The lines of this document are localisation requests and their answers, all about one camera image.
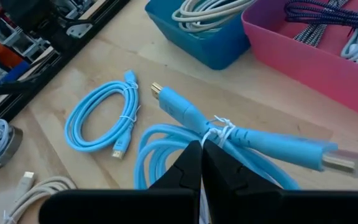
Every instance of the cable tie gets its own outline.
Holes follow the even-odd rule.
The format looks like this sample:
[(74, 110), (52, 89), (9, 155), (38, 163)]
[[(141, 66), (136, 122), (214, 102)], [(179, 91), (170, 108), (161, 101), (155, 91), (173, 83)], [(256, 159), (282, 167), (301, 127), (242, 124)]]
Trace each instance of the cable tie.
[(136, 112), (135, 112), (135, 119), (133, 119), (133, 118), (131, 118), (131, 117), (128, 117), (128, 116), (120, 116), (120, 118), (127, 118), (127, 119), (129, 119), (129, 120), (131, 120), (133, 123), (135, 123), (136, 121), (137, 121), (137, 112), (139, 111), (139, 109), (140, 109), (140, 107), (141, 107), (142, 105), (139, 105), (138, 107), (137, 107), (137, 109), (136, 109)]
[(208, 132), (204, 135), (203, 139), (201, 140), (202, 147), (204, 147), (205, 141), (208, 139), (208, 137), (211, 134), (218, 135), (218, 138), (220, 139), (218, 146), (223, 147), (224, 143), (226, 142), (226, 140), (228, 139), (228, 137), (230, 136), (230, 134), (232, 133), (234, 128), (236, 128), (236, 125), (231, 123), (229, 119), (220, 118), (216, 115), (214, 115), (214, 117), (215, 117), (215, 119), (212, 120), (211, 122), (220, 121), (225, 124), (225, 127), (223, 127), (222, 130), (220, 130), (218, 128), (210, 128), (208, 130)]
[(136, 82), (129, 81), (127, 83), (129, 84), (129, 87), (123, 89), (122, 91), (128, 90), (130, 88), (133, 88), (133, 89), (137, 90), (139, 88), (139, 85)]
[(12, 217), (6, 215), (6, 210), (4, 210), (4, 221), (9, 221), (9, 222), (11, 222), (13, 224), (17, 224), (15, 219), (13, 219)]

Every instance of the wooden surface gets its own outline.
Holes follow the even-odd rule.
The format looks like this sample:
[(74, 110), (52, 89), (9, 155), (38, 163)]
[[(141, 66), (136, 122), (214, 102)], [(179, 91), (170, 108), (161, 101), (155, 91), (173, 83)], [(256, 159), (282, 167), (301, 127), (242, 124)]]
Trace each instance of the wooden surface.
[[(145, 128), (175, 123), (150, 94), (152, 82), (169, 85), (208, 117), (238, 126), (330, 139), (358, 151), (358, 114), (256, 61), (251, 51), (223, 71), (212, 71), (169, 43), (144, 12), (146, 0), (131, 1), (12, 121), (24, 140), (0, 170), (0, 222), (25, 171), (39, 179), (65, 175), (80, 188), (133, 188), (136, 147)], [(67, 146), (63, 127), (70, 111), (93, 88), (122, 80), (133, 69), (139, 81), (138, 121), (123, 161), (111, 148), (83, 154)], [(91, 114), (83, 130), (94, 139), (118, 119), (121, 96), (112, 96)], [(277, 162), (305, 189), (358, 189), (358, 179), (319, 173)], [(20, 223), (37, 223), (37, 206)]]

